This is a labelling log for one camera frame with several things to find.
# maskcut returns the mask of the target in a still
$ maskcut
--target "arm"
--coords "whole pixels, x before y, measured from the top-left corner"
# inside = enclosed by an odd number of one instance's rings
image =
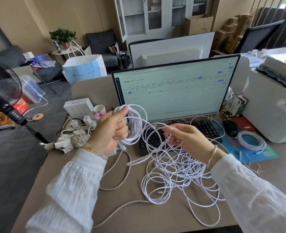
[[[211,169],[243,232],[286,232],[286,195],[231,154]]]
[[[286,232],[285,194],[257,177],[233,155],[220,149],[212,155],[214,145],[194,126],[174,124],[163,130],[165,135],[172,135],[171,145],[180,145],[194,159],[209,165],[212,178],[243,232]]]
[[[91,215],[106,160],[78,149],[46,189],[46,203],[26,224],[26,232],[90,232]]]
[[[26,224],[27,233],[90,233],[91,219],[107,155],[128,136],[124,107],[101,117],[84,148],[79,148],[46,189],[46,203]]]

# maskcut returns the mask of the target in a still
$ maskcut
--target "mouse pad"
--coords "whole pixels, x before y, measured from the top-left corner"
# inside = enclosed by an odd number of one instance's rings
[[[219,135],[223,135],[223,130],[220,128],[220,126],[217,123],[213,123],[215,129],[218,130]],[[244,148],[238,140],[233,140],[233,137],[229,136],[225,132],[225,136],[222,137],[223,139],[223,146],[226,147],[226,149],[234,155],[234,157],[239,160],[240,154],[239,151],[241,151],[241,163],[249,163],[249,162],[257,162],[262,160],[268,160],[273,158],[278,158],[278,154],[270,147],[270,145],[267,144],[267,147],[259,154],[256,154],[257,151],[248,150]],[[243,135],[243,139],[251,144],[251,145],[257,145],[257,140],[249,135]]]

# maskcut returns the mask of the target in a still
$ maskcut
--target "web page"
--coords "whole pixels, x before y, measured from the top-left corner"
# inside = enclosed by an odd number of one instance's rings
[[[122,104],[137,104],[148,121],[218,112],[238,57],[115,73]],[[137,110],[141,117],[144,114]]]

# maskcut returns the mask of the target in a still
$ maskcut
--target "white sleeve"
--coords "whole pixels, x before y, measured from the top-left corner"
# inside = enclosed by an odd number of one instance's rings
[[[211,175],[244,233],[286,232],[286,195],[276,187],[231,154],[215,164]]]
[[[106,160],[78,149],[46,188],[46,202],[26,224],[26,232],[86,232],[97,201]]]

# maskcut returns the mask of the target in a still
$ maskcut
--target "white cabinet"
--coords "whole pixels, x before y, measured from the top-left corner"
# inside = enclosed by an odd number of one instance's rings
[[[185,17],[206,13],[208,0],[114,0],[122,41],[178,37]]]

